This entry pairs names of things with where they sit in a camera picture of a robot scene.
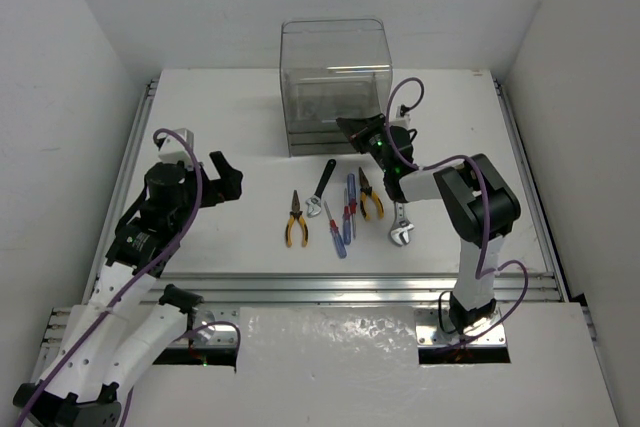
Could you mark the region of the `red blue small screwdriver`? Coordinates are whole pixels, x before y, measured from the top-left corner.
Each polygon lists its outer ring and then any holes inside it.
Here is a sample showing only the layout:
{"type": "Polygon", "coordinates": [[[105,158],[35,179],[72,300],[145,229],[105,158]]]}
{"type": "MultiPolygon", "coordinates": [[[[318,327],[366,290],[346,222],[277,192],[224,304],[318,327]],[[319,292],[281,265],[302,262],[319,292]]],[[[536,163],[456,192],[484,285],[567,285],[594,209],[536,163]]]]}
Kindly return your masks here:
{"type": "Polygon", "coordinates": [[[342,214],[342,239],[345,245],[352,241],[351,213],[349,206],[348,190],[344,189],[344,208],[342,214]]]}

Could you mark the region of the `red handle adjustable wrench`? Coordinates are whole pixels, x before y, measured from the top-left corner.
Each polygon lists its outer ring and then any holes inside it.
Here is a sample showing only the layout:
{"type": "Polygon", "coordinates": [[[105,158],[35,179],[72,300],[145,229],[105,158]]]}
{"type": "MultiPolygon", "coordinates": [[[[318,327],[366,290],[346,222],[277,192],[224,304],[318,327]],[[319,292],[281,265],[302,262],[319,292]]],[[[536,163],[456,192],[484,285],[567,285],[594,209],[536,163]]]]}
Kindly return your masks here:
{"type": "Polygon", "coordinates": [[[397,247],[407,246],[410,241],[410,232],[415,228],[406,215],[405,205],[394,203],[394,221],[389,230],[389,239],[397,247]]]}

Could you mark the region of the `smoky tray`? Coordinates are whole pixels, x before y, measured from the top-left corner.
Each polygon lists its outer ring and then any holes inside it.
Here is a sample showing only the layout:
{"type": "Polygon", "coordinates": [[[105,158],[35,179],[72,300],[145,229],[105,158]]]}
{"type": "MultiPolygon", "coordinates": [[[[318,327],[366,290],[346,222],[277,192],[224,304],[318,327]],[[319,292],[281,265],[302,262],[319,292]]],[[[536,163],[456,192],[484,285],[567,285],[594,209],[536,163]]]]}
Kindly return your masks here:
{"type": "Polygon", "coordinates": [[[380,112],[377,89],[367,82],[297,84],[285,94],[283,107],[289,133],[334,131],[336,118],[380,112]]]}
{"type": "Polygon", "coordinates": [[[318,156],[318,155],[349,155],[355,154],[356,150],[347,143],[336,144],[298,144],[289,147],[289,154],[292,157],[318,156]]]}
{"type": "Polygon", "coordinates": [[[288,135],[288,141],[290,145],[326,145],[348,143],[345,136],[338,132],[290,133],[288,135]]]}

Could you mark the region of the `yellow long-nose pliers left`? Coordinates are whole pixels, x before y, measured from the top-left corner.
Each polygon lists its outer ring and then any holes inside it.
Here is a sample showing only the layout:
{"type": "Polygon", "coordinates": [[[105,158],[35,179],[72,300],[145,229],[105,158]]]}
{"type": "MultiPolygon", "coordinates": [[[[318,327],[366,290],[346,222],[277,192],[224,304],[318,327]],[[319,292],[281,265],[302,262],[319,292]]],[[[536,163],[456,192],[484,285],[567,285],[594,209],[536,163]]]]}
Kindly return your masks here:
{"type": "Polygon", "coordinates": [[[285,229],[285,242],[288,248],[293,246],[293,236],[292,231],[293,227],[298,225],[302,232],[302,242],[301,245],[306,247],[309,242],[309,230],[306,224],[306,221],[303,216],[303,212],[301,210],[300,200],[298,191],[294,190],[292,194],[291,208],[289,211],[289,219],[287,222],[287,226],[285,229]]]}

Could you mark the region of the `aluminium frame rail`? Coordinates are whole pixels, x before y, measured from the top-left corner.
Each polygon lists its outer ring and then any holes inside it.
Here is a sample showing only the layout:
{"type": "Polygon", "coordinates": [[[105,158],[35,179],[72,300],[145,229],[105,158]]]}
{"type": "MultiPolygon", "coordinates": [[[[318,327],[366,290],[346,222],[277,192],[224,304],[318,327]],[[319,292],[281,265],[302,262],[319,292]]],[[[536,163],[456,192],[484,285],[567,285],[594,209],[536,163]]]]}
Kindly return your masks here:
{"type": "MultiPolygon", "coordinates": [[[[473,344],[485,351],[483,369],[497,360],[521,360],[510,384],[562,396],[601,395],[605,382],[594,347],[595,333],[561,284],[551,238],[533,189],[524,152],[499,83],[486,69],[424,70],[427,99],[415,124],[419,146],[433,154],[479,150],[490,156],[522,206],[522,216],[503,249],[504,258],[527,264],[506,271],[496,296],[517,303],[508,328],[496,328],[473,344]]],[[[132,128],[110,211],[119,214],[138,193],[143,172],[155,161],[150,139],[163,125],[187,126],[204,154],[225,148],[244,174],[243,195],[201,213],[182,250],[149,290],[133,289],[154,303],[168,283],[200,294],[208,303],[241,305],[425,306],[452,288],[458,242],[444,208],[413,208],[418,235],[393,247],[380,223],[365,222],[346,259],[337,258],[320,220],[312,220],[311,244],[289,249],[279,233],[293,191],[308,194],[324,158],[292,157],[285,141],[279,75],[273,69],[167,69],[152,81],[132,128]]]]}

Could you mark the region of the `smoky top tray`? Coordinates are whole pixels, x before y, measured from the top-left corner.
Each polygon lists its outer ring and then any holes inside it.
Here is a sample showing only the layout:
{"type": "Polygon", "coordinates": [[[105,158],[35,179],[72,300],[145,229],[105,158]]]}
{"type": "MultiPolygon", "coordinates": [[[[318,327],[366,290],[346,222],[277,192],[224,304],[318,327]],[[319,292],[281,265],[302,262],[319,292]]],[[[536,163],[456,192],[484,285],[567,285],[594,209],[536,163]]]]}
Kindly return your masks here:
{"type": "Polygon", "coordinates": [[[289,133],[334,131],[336,118],[380,112],[377,89],[367,82],[297,84],[285,94],[283,107],[289,133]]]}

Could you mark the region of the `yellow pliers right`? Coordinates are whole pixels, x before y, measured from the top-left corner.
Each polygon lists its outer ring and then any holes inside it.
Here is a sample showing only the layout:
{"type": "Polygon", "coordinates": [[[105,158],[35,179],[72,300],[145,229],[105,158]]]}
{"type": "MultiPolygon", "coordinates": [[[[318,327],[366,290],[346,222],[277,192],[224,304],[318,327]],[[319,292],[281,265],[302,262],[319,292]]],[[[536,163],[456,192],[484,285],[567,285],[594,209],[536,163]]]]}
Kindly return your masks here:
{"type": "Polygon", "coordinates": [[[359,167],[358,168],[358,180],[360,186],[360,212],[365,221],[371,220],[370,212],[367,210],[367,201],[371,200],[375,206],[376,214],[379,219],[382,219],[385,215],[384,206],[373,189],[371,184],[369,183],[368,177],[366,176],[364,170],[359,167]]]}

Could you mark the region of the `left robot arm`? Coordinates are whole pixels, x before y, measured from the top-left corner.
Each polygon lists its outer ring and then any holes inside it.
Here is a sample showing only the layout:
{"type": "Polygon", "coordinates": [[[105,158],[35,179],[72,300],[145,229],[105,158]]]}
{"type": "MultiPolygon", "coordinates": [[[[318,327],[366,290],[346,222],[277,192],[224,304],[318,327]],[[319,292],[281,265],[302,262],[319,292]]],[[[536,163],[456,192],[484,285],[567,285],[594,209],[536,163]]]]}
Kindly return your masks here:
{"type": "Polygon", "coordinates": [[[115,228],[106,262],[75,328],[37,381],[23,383],[13,403],[21,422],[36,426],[114,426],[123,419],[132,388],[174,341],[204,328],[203,298],[173,284],[133,334],[131,315],[180,247],[199,208],[237,200],[241,171],[220,151],[209,155],[211,180],[188,155],[160,159],[115,228]]]}

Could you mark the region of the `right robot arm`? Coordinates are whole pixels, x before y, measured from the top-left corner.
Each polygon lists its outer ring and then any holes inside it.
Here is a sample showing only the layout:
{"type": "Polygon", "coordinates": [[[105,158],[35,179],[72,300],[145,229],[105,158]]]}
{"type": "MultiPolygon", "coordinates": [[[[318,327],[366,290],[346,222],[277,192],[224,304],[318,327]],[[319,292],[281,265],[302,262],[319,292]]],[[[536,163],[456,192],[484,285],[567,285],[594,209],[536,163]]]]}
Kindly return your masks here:
{"type": "Polygon", "coordinates": [[[419,170],[413,162],[413,132],[386,125],[385,116],[336,120],[354,149],[369,154],[383,172],[389,198],[398,204],[443,202],[460,237],[458,277],[449,300],[449,318],[459,334],[495,309],[494,278],[504,238],[521,215],[519,200],[489,158],[480,153],[419,170]]]}

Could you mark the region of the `red clear screwdriver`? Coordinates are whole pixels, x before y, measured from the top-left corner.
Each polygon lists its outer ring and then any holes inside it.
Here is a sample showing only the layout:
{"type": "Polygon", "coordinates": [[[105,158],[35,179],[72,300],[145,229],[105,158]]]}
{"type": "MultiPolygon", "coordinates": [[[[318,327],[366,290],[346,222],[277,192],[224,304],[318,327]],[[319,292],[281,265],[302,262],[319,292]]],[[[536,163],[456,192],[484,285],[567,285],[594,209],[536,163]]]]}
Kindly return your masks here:
{"type": "Polygon", "coordinates": [[[329,222],[329,229],[330,229],[330,234],[332,237],[332,241],[337,253],[337,256],[340,259],[345,259],[347,257],[347,251],[346,251],[346,247],[344,245],[342,236],[340,234],[340,231],[338,229],[338,226],[333,218],[333,216],[331,215],[329,206],[327,204],[326,201],[323,202],[323,207],[325,209],[327,218],[328,218],[328,222],[329,222]]]}

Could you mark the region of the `smoky bottom tray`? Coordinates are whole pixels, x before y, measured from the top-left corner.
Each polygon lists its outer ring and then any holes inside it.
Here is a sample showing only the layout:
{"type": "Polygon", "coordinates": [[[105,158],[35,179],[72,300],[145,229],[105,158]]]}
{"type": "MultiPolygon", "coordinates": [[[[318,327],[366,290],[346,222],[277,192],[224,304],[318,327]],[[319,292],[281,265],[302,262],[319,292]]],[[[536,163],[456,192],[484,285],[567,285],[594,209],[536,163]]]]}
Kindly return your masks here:
{"type": "Polygon", "coordinates": [[[289,154],[292,157],[318,156],[318,155],[349,155],[355,154],[356,150],[347,143],[336,144],[298,144],[289,147],[289,154]]]}

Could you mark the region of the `smoky middle tray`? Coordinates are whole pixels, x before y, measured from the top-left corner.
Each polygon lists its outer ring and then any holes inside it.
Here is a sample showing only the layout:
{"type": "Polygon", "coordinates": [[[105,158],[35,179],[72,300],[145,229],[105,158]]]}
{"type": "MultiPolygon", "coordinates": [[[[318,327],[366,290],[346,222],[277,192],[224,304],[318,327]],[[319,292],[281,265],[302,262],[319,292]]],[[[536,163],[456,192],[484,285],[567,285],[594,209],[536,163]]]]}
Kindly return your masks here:
{"type": "Polygon", "coordinates": [[[345,136],[338,132],[290,133],[288,135],[288,141],[290,145],[326,145],[348,143],[345,136]]]}

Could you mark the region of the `clear acrylic box cover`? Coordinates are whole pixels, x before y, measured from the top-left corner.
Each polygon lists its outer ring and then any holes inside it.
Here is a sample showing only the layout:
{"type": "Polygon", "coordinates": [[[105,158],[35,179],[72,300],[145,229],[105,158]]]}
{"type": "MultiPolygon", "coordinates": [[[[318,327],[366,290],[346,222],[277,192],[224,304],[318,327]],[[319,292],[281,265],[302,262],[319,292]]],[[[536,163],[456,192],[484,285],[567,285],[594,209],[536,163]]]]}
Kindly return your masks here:
{"type": "Polygon", "coordinates": [[[336,119],[377,115],[388,100],[393,65],[383,22],[376,17],[284,22],[279,80],[291,157],[353,153],[336,119]]]}

